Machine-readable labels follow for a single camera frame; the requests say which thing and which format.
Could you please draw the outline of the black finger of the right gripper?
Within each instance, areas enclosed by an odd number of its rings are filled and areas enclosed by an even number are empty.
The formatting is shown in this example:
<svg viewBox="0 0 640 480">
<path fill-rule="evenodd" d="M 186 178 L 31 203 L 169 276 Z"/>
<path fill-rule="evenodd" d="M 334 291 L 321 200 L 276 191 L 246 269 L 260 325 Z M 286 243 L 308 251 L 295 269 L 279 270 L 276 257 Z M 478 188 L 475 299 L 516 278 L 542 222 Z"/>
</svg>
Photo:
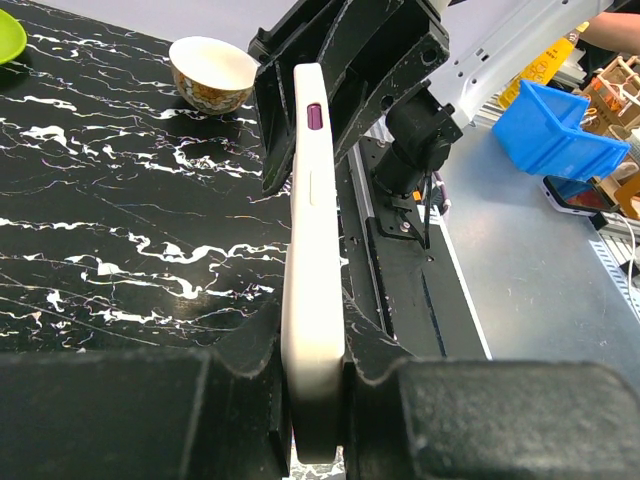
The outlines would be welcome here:
<svg viewBox="0 0 640 480">
<path fill-rule="evenodd" d="M 319 51 L 335 162 L 448 58 L 449 36 L 433 3 L 345 2 Z"/>
<path fill-rule="evenodd" d="M 265 149 L 265 196 L 279 192 L 292 169 L 296 138 L 294 68 L 318 60 L 339 11 L 338 1 L 298 1 L 271 29 L 260 27 L 249 43 L 248 53 L 259 62 L 254 103 Z"/>
</svg>

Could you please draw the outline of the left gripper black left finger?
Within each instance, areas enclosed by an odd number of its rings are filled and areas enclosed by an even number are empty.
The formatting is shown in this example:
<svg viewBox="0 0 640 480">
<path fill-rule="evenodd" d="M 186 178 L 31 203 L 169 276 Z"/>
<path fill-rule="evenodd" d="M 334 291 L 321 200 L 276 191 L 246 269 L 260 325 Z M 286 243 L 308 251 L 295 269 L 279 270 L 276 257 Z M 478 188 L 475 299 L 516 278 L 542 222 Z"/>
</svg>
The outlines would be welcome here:
<svg viewBox="0 0 640 480">
<path fill-rule="evenodd" d="M 1 358 L 5 479 L 279 479 L 278 303 L 210 347 Z"/>
</svg>

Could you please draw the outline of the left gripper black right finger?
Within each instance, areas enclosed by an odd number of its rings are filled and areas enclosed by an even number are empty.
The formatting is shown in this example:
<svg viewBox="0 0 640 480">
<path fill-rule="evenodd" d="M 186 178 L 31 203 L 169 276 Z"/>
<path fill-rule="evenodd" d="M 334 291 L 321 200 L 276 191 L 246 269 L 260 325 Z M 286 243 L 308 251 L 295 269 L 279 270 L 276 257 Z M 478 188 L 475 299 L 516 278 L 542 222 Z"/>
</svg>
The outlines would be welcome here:
<svg viewBox="0 0 640 480">
<path fill-rule="evenodd" d="M 587 362 L 420 359 L 345 304 L 350 479 L 635 479 L 639 396 Z"/>
</svg>

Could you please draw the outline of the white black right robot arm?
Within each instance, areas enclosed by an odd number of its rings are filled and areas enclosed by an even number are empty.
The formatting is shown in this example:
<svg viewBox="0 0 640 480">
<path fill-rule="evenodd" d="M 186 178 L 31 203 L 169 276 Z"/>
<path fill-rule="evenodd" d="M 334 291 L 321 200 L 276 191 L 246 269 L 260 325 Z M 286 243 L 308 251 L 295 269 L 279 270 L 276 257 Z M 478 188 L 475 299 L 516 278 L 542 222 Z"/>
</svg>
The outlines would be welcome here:
<svg viewBox="0 0 640 480">
<path fill-rule="evenodd" d="M 465 126 L 484 102 L 607 1 L 299 1 L 249 45 L 265 157 L 278 192 L 296 138 L 294 69 L 322 68 L 337 157 L 389 109 L 428 91 Z"/>
</svg>

